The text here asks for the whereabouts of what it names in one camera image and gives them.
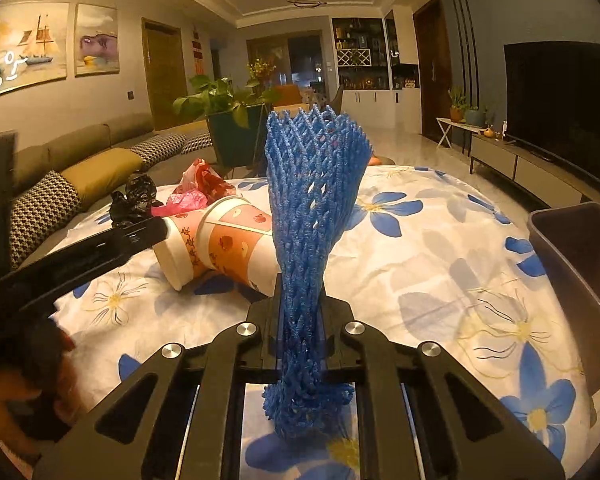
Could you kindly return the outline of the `person's left hand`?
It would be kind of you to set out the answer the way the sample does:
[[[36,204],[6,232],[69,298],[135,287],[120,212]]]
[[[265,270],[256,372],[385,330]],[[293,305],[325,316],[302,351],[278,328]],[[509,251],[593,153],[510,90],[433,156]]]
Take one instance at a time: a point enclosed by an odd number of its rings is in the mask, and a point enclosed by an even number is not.
[[[86,412],[76,348],[61,328],[10,344],[0,364],[0,438],[59,441]]]

